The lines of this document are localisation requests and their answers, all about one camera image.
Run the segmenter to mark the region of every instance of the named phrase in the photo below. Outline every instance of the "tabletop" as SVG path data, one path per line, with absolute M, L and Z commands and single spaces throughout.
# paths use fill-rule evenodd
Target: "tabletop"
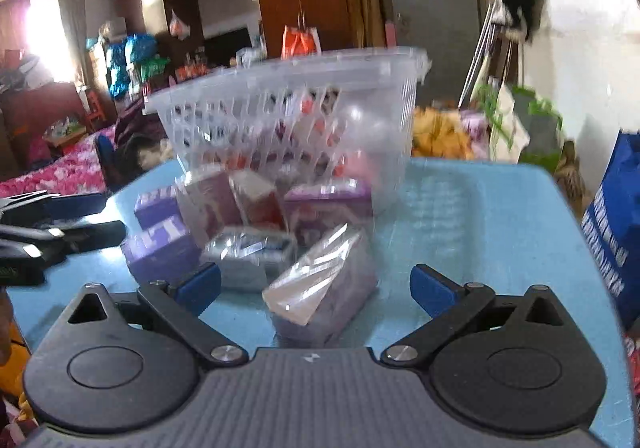
M 113 195 L 96 219 L 121 219 L 140 231 L 137 195 L 172 184 L 182 170 L 165 163 Z M 372 251 L 380 284 L 338 340 L 370 346 L 376 356 L 430 318 L 412 300 L 409 275 L 426 263 L 454 281 L 480 281 L 500 294 L 548 285 L 571 313 L 606 369 L 607 391 L 591 431 L 612 448 L 632 448 L 635 426 L 618 319 L 582 238 L 552 178 L 526 165 L 412 159 L 398 202 L 375 220 Z M 83 284 L 133 291 L 119 247 L 87 253 L 49 270 L 39 288 L 12 288 L 27 342 L 35 348 Z M 250 354 L 274 345 L 260 294 L 223 292 L 200 318 Z

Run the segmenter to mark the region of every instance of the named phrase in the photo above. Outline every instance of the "orange bag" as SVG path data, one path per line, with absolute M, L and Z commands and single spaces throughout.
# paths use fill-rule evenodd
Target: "orange bag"
M 306 29 L 284 27 L 282 35 L 283 60 L 288 60 L 293 56 L 320 53 L 320 40 L 318 39 L 318 30 L 315 27 Z

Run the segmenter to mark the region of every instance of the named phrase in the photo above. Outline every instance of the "plastic basket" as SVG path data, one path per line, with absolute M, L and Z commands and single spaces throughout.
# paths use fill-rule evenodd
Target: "plastic basket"
M 185 171 L 220 162 L 274 181 L 368 180 L 391 202 L 411 150 L 421 49 L 340 50 L 262 62 L 162 90 L 157 110 Z

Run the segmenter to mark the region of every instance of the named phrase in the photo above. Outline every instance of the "pink curtain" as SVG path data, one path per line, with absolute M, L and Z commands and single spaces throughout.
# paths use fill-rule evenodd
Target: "pink curtain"
M 0 1 L 0 61 L 5 50 L 27 47 L 26 19 L 31 0 Z

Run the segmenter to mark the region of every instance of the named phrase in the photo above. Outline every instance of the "bed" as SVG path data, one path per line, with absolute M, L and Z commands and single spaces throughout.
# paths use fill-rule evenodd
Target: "bed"
M 98 133 L 114 140 L 114 126 L 100 130 L 77 143 L 74 148 L 54 163 L 0 183 L 0 197 L 47 190 L 61 195 L 103 192 L 104 176 L 95 152 L 94 138 Z

